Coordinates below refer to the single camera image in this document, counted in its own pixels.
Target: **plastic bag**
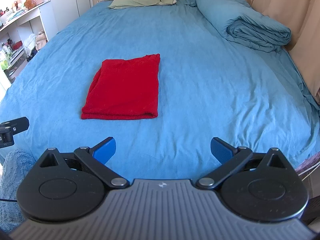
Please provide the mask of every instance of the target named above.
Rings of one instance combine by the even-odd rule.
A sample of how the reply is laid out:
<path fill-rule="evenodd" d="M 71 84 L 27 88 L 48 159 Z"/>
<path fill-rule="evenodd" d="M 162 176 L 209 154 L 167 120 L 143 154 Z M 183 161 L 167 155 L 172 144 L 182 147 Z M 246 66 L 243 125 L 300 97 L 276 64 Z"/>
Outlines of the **plastic bag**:
<path fill-rule="evenodd" d="M 34 33 L 32 33 L 29 38 L 27 38 L 25 41 L 24 41 L 24 45 L 26 47 L 26 54 L 28 56 L 31 55 L 31 52 L 32 50 L 35 48 L 36 46 L 36 38 L 37 38 L 37 35 L 35 35 Z"/>
<path fill-rule="evenodd" d="M 2 70 L 6 70 L 10 66 L 10 62 L 8 61 L 5 53 L 2 50 L 0 50 L 0 67 L 2 68 Z"/>

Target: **blue bed sheet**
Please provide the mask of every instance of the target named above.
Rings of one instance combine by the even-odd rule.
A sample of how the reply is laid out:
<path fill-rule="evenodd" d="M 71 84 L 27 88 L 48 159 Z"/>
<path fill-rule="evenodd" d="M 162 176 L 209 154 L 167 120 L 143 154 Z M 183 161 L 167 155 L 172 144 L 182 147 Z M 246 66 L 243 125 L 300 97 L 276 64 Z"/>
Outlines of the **blue bed sheet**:
<path fill-rule="evenodd" d="M 210 152 L 214 136 L 258 152 L 279 147 L 294 167 L 320 151 L 319 108 L 284 50 L 227 41 L 179 0 L 118 10 L 109 4 L 59 32 L 9 88 L 0 121 L 26 116 L 30 127 L 0 150 L 3 157 L 15 148 L 35 158 L 48 147 L 72 152 L 113 136 L 117 150 L 106 165 L 125 178 L 197 179 L 220 165 Z M 156 53 L 157 118 L 80 119 L 103 60 Z"/>

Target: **folded red towel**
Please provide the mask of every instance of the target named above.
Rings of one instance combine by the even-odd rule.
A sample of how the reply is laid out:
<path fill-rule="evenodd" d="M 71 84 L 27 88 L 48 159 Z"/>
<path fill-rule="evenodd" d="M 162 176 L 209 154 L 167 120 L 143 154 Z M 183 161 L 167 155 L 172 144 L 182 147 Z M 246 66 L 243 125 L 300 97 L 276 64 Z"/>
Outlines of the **folded red towel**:
<path fill-rule="evenodd" d="M 159 63 L 160 54 L 103 61 L 90 85 L 81 119 L 157 117 Z"/>

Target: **metal screw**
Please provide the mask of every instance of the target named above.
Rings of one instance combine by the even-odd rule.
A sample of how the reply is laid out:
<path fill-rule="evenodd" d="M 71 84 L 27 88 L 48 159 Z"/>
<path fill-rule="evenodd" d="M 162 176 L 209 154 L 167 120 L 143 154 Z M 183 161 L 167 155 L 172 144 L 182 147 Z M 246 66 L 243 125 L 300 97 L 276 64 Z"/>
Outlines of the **metal screw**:
<path fill-rule="evenodd" d="M 114 178 L 111 180 L 111 184 L 114 186 L 124 186 L 127 183 L 127 180 L 124 178 Z"/>
<path fill-rule="evenodd" d="M 201 178 L 199 179 L 199 184 L 201 186 L 210 187 L 214 184 L 214 180 L 211 178 Z"/>

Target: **black circular disc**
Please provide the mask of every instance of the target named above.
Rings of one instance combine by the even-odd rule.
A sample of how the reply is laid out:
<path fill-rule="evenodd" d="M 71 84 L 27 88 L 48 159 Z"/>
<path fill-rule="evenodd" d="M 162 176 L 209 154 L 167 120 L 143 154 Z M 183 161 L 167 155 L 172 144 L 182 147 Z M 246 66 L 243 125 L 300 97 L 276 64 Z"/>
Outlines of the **black circular disc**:
<path fill-rule="evenodd" d="M 299 217 L 308 202 L 299 177 L 281 168 L 240 172 L 222 184 L 220 195 L 232 211 L 265 222 Z"/>
<path fill-rule="evenodd" d="M 17 193 L 21 210 L 34 220 L 78 219 L 95 209 L 104 197 L 103 183 L 83 171 L 69 169 L 56 174 L 40 170 L 35 176 L 37 179 L 21 184 Z"/>
<path fill-rule="evenodd" d="M 252 181 L 248 187 L 249 192 L 262 200 L 276 200 L 285 194 L 282 183 L 272 179 L 257 179 Z"/>
<path fill-rule="evenodd" d="M 40 193 L 49 199 L 63 199 L 70 197 L 77 190 L 77 184 L 70 179 L 51 179 L 44 182 Z"/>

